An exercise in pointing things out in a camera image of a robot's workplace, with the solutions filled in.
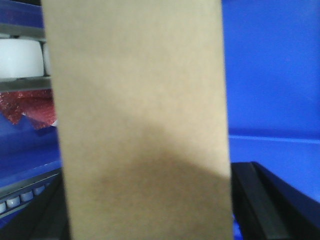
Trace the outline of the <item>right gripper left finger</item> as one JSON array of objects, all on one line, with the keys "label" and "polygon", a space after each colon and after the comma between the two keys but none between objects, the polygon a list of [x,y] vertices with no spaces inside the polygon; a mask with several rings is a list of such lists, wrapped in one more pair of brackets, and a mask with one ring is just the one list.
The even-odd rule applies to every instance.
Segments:
[{"label": "right gripper left finger", "polygon": [[2,240],[69,240],[70,224],[61,174],[7,225]]}]

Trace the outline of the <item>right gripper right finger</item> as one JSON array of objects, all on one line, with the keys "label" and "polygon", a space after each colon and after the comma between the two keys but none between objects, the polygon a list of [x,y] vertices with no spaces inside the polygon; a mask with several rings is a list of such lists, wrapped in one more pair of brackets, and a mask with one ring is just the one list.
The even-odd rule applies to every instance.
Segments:
[{"label": "right gripper right finger", "polygon": [[320,204],[257,162],[231,164],[234,218],[244,240],[318,240]]}]

